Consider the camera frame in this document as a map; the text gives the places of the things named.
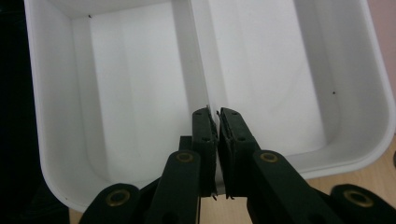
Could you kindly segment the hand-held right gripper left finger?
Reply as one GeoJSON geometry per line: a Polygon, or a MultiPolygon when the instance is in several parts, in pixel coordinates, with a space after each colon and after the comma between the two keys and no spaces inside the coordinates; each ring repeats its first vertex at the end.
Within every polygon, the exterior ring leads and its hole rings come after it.
{"type": "Polygon", "coordinates": [[[153,195],[145,224],[199,224],[201,199],[216,190],[216,125],[207,107],[192,113],[192,135],[182,136],[153,195]]]}

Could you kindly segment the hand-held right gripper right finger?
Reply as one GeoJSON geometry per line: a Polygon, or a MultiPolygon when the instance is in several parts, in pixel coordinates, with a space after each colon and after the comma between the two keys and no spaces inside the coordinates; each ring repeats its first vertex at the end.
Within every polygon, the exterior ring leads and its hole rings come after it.
{"type": "Polygon", "coordinates": [[[223,107],[218,115],[226,195],[247,199],[254,224],[343,224],[285,157],[260,148],[240,113],[223,107]]]}

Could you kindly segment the white divided tray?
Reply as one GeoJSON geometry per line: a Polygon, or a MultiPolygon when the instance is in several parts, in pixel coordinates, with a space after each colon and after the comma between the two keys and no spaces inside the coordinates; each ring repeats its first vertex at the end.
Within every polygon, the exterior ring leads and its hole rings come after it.
{"type": "Polygon", "coordinates": [[[367,0],[24,4],[41,168],[75,210],[159,177],[202,107],[306,178],[372,163],[396,131],[367,0]]]}

